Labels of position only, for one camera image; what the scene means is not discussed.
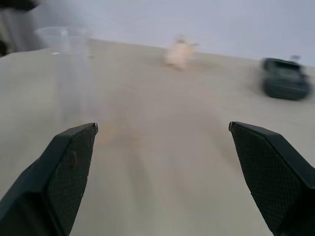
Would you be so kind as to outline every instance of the white plush animal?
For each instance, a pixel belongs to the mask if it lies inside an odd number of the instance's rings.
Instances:
[[[185,70],[187,61],[192,57],[198,44],[190,44],[185,37],[179,36],[172,47],[167,51],[165,63],[177,69]]]

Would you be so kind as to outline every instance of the white wall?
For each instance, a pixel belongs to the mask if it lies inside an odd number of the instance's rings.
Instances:
[[[38,26],[83,25],[93,37],[167,47],[178,34],[200,51],[246,58],[300,55],[315,65],[313,0],[44,0]]]

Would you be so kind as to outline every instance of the dark object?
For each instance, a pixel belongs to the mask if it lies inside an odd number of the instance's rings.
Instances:
[[[1,236],[68,236],[83,197],[97,125],[53,138],[0,201]]]
[[[267,58],[263,61],[266,77],[263,81],[264,92],[274,98],[301,100],[311,92],[303,67],[292,60]]]
[[[0,8],[12,8],[19,11],[31,11],[37,7],[32,0],[0,0]]]
[[[275,236],[315,235],[315,169],[280,134],[231,122],[246,184]]]
[[[0,57],[8,55],[8,46],[5,42],[0,40]]]

